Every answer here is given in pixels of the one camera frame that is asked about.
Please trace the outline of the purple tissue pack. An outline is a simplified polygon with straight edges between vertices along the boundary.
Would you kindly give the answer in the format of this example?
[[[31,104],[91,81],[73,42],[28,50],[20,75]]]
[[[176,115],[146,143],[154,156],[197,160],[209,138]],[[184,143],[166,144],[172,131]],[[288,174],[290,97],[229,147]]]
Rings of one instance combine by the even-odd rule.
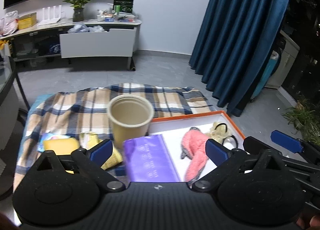
[[[126,174],[130,182],[173,183],[180,178],[162,135],[123,142]]]

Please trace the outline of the white plastic bag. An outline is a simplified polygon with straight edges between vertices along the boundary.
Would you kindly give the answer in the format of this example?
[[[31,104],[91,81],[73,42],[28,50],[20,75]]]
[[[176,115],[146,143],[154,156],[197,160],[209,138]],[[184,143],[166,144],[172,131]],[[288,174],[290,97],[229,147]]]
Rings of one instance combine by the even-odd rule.
[[[18,29],[18,11],[8,12],[1,18],[1,36],[7,36]]]

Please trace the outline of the beige paper cup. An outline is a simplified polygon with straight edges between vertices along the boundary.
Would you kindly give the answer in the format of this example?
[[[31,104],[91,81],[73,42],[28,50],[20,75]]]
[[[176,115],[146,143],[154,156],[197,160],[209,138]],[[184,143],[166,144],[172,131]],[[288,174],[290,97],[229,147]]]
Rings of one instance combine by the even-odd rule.
[[[126,140],[148,134],[155,110],[147,99],[133,94],[123,94],[109,102],[107,114],[113,143],[116,148],[122,149]]]

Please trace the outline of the white balcony cabinet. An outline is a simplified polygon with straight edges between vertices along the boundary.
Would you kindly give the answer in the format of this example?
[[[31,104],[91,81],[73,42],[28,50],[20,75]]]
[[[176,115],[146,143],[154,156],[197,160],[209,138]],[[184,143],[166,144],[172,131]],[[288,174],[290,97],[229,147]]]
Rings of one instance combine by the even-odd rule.
[[[278,89],[289,74],[300,47],[283,30],[279,31],[274,42],[276,43],[276,52],[279,54],[279,58],[265,87]]]

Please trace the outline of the green black box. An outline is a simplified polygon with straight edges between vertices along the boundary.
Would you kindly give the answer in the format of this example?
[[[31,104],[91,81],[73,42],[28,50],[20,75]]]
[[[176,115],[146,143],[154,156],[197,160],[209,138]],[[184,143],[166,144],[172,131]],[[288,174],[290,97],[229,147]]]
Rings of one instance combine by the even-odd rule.
[[[113,11],[115,13],[133,12],[133,0],[113,0]]]

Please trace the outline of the plaid blanket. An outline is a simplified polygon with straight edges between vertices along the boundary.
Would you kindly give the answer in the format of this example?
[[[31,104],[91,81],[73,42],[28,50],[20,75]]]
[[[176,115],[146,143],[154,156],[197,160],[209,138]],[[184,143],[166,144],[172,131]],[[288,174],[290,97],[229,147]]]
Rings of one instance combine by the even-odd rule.
[[[43,134],[78,138],[94,132],[102,140],[112,138],[107,116],[109,102],[116,96],[133,94],[147,99],[155,118],[211,112],[215,107],[196,88],[160,87],[125,82],[107,87],[90,87],[78,92],[59,92],[42,100],[28,113],[18,153],[13,187],[17,188],[41,152]]]

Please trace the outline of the yellow sponge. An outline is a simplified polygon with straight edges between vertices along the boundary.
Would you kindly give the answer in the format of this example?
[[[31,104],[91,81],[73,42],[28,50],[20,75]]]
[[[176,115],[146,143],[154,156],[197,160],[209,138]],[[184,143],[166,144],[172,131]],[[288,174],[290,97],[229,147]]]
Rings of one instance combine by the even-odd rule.
[[[51,139],[43,142],[43,148],[54,151],[56,155],[70,155],[80,148],[80,143],[75,138]]]

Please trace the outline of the pink fluffy sock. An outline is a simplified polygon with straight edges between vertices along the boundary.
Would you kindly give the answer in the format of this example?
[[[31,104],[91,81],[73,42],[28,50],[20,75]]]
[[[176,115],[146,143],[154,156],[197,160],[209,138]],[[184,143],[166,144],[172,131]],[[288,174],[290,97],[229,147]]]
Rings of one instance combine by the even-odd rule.
[[[208,156],[206,155],[206,142],[209,137],[197,127],[191,127],[182,138],[180,159],[189,158],[190,164],[184,175],[185,182],[191,186],[203,172]]]

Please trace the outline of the white tv cabinet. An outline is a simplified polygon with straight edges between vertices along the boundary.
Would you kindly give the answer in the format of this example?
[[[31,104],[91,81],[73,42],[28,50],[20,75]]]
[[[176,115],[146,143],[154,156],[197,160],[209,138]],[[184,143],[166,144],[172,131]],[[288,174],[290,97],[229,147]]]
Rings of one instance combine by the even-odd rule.
[[[68,30],[76,23],[63,19],[54,24],[18,30],[1,40],[9,41],[8,54],[15,62],[58,56],[63,59],[121,57],[127,58],[128,70],[135,70],[133,54],[142,24],[140,20],[99,22],[90,19],[83,24],[87,27],[101,26],[104,30],[69,33]]]

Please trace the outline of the balcony plant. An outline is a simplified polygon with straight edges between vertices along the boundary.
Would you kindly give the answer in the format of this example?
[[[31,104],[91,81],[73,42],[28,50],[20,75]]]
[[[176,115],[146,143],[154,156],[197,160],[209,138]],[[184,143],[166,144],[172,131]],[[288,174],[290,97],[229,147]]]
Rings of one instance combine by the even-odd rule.
[[[309,99],[300,95],[295,107],[289,107],[282,116],[300,131],[305,141],[319,146],[319,103],[313,104]]]

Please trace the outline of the orange rimmed white box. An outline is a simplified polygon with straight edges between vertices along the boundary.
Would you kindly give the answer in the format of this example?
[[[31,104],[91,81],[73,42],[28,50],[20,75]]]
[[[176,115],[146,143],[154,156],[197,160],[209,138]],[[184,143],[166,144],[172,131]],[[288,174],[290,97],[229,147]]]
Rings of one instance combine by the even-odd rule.
[[[191,127],[197,127],[209,139],[216,140],[227,149],[244,148],[243,141],[245,136],[224,111],[154,119],[150,125],[149,134],[162,135],[180,181],[185,181],[184,175],[191,161],[187,157],[180,159],[182,152],[181,141]],[[210,173],[216,167],[208,158],[200,178]]]

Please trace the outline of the white router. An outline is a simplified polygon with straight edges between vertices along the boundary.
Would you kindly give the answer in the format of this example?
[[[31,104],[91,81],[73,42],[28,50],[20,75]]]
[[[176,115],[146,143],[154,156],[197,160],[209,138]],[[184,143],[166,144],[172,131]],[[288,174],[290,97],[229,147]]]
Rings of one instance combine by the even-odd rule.
[[[42,8],[42,20],[38,26],[55,24],[60,21],[62,14],[62,5]]]

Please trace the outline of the blue curtain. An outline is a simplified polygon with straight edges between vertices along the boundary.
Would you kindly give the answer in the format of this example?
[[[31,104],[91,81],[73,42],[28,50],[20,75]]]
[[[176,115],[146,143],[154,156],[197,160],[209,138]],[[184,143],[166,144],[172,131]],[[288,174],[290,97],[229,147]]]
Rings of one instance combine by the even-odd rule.
[[[209,0],[189,60],[206,89],[241,116],[263,74],[289,0]]]

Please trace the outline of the yellow cardboard box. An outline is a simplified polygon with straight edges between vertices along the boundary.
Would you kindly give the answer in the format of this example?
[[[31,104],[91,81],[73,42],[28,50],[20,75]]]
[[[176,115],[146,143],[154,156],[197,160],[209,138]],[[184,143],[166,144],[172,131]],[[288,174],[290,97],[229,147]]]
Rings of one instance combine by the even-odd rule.
[[[30,13],[27,15],[23,15],[22,17],[19,17],[18,19],[18,29],[26,29],[30,28],[37,24],[37,18],[36,13]]]

